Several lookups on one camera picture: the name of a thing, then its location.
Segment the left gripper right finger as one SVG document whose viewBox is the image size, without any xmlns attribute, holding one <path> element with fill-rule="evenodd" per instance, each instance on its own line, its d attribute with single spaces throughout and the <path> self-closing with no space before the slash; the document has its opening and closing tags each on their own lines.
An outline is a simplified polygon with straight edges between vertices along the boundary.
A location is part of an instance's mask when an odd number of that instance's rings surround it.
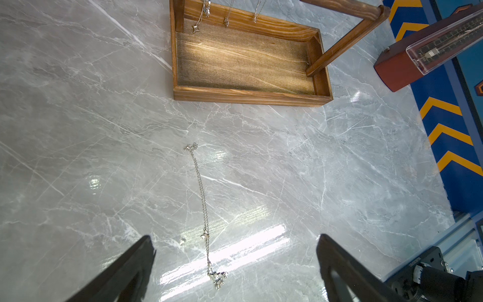
<svg viewBox="0 0 483 302">
<path fill-rule="evenodd" d="M 403 301 L 329 235 L 321 234 L 316 248 L 320 274 L 329 301 Z"/>
</svg>

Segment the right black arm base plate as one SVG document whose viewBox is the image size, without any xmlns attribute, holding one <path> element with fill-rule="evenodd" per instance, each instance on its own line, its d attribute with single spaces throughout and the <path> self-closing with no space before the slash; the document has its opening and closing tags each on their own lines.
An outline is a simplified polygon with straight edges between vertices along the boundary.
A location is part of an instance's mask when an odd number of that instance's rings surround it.
<svg viewBox="0 0 483 302">
<path fill-rule="evenodd" d="M 431 246 L 391 273 L 384 284 L 406 301 L 428 301 L 420 285 L 414 281 L 416 266 L 430 266 L 444 273 L 448 272 L 440 248 Z"/>
</svg>

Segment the wooden jewelry display stand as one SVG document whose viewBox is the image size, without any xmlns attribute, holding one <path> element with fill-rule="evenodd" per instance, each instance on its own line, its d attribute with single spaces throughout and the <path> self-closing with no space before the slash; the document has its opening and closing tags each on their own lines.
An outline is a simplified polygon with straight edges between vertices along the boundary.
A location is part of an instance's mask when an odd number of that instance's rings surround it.
<svg viewBox="0 0 483 302">
<path fill-rule="evenodd" d="M 171 1 L 177 101 L 320 107 L 333 100 L 328 66 L 391 10 L 361 1 L 311 1 L 360 19 L 329 49 L 310 26 L 210 1 Z"/>
</svg>

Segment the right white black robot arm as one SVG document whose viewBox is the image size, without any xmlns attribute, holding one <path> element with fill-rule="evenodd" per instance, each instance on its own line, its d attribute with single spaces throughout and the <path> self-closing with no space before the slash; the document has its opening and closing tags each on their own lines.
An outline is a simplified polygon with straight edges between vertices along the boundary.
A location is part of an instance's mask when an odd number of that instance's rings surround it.
<svg viewBox="0 0 483 302">
<path fill-rule="evenodd" d="M 413 280 L 428 301 L 482 301 L 482 271 L 467 271 L 466 277 L 431 266 L 417 265 Z"/>
</svg>

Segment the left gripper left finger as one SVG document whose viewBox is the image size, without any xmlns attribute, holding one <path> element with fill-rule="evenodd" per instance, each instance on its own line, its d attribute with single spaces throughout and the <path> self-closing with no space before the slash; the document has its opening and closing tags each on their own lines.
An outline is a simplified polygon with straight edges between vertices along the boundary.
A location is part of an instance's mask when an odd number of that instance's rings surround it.
<svg viewBox="0 0 483 302">
<path fill-rule="evenodd" d="M 144 235 L 69 301 L 142 301 L 156 251 Z"/>
</svg>

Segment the dark red metronome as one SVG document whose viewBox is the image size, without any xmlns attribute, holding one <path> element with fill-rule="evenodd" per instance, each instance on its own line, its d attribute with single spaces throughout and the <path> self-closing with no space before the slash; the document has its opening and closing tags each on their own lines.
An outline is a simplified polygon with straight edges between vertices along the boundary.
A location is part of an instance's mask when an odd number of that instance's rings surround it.
<svg viewBox="0 0 483 302">
<path fill-rule="evenodd" d="M 450 15 L 397 41 L 374 69 L 392 91 L 423 78 L 482 40 L 482 4 Z"/>
</svg>

